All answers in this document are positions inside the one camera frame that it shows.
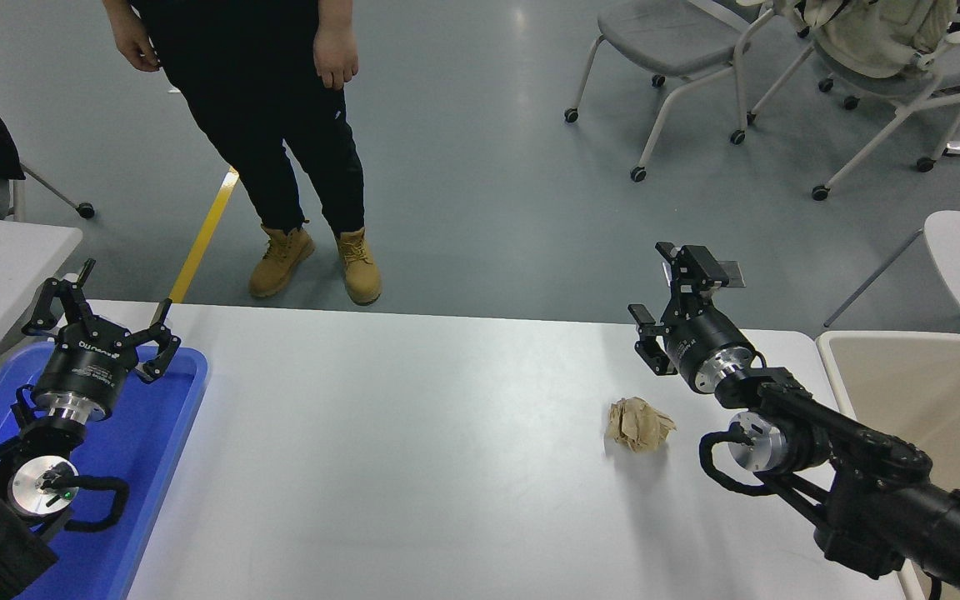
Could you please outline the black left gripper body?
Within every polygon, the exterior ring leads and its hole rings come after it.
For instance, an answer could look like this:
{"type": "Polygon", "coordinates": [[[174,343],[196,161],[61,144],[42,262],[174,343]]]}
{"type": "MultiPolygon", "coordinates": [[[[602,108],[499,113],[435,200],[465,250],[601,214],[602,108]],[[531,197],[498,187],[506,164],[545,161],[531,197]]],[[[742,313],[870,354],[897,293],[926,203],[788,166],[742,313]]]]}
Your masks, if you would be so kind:
{"type": "Polygon", "coordinates": [[[137,365],[136,349],[118,347],[109,334],[90,338],[80,327],[64,327],[57,332],[56,347],[33,387],[33,400],[43,403],[43,396],[72,393],[95,403],[117,403],[129,372],[137,365]]]}

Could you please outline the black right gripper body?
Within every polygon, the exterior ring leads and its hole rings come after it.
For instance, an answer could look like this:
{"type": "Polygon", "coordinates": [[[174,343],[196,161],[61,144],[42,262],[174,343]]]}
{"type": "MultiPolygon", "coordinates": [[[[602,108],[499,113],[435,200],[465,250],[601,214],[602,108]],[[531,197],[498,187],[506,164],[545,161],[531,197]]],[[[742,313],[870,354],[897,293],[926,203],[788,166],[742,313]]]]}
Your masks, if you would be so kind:
{"type": "Polygon", "coordinates": [[[704,310],[667,324],[667,356],[691,390],[712,393],[727,375],[754,363],[754,346],[723,312],[704,310]]]}

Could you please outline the person's right hand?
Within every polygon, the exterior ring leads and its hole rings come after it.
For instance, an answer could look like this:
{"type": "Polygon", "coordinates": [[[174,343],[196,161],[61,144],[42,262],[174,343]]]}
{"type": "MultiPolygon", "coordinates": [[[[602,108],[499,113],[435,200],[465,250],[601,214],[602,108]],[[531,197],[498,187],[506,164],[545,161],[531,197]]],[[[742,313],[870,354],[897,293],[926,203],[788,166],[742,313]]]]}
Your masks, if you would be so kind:
{"type": "Polygon", "coordinates": [[[112,31],[118,52],[134,69],[144,73],[160,71],[162,65],[143,24],[117,22],[113,24],[112,31]]]}

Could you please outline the person's left hand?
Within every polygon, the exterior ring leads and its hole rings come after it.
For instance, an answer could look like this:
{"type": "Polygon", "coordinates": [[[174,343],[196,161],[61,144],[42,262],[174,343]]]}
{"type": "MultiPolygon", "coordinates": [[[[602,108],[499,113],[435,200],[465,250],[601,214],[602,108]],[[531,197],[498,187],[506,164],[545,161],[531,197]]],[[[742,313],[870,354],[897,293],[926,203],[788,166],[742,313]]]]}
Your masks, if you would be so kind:
{"type": "Polygon", "coordinates": [[[312,52],[317,78],[327,90],[342,91],[358,75],[358,43],[353,27],[318,27],[312,52]]]}

